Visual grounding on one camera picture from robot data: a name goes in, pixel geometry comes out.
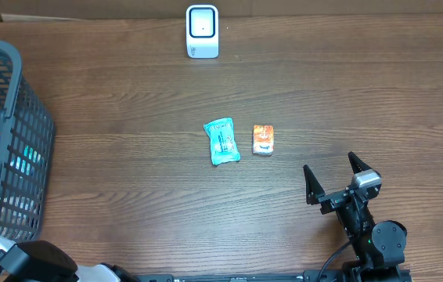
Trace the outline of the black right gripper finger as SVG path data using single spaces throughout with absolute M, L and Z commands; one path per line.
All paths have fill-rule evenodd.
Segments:
M 362 161 L 353 151 L 348 153 L 348 160 L 350 162 L 352 171 L 355 174 L 371 169 L 371 167 Z
M 306 182 L 306 202 L 310 205 L 319 204 L 319 198 L 325 195 L 325 191 L 308 165 L 305 165 L 303 170 Z

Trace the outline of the orange tissue pack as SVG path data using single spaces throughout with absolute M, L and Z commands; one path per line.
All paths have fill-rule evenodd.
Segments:
M 274 128 L 272 125 L 255 125 L 253 128 L 252 153 L 271 156 L 274 151 Z

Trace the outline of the teal snack packet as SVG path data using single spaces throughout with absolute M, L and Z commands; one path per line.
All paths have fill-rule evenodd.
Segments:
M 240 152 L 236 145 L 234 124 L 230 117 L 211 121 L 203 126 L 210 140 L 212 165 L 240 160 Z

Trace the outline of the small teal tissue pack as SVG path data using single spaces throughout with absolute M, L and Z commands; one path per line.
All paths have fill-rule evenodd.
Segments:
M 10 166 L 21 171 L 25 175 L 33 175 L 36 167 L 41 167 L 44 163 L 41 155 L 33 148 L 26 146 L 23 150 L 22 157 L 14 157 L 10 161 Z

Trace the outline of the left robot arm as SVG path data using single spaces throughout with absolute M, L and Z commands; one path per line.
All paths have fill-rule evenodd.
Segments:
M 45 240 L 15 242 L 0 236 L 0 276 L 7 281 L 134 281 L 139 278 L 118 266 L 79 266 Z

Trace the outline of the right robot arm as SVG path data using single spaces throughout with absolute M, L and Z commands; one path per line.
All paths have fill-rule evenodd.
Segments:
M 304 271 L 310 281 L 410 281 L 405 261 L 407 229 L 394 220 L 375 222 L 368 203 L 377 197 L 382 177 L 355 153 L 348 159 L 353 171 L 351 183 L 343 190 L 327 194 L 308 165 L 303 167 L 306 202 L 319 205 L 322 214 L 334 212 L 348 242 L 335 251 L 319 271 Z

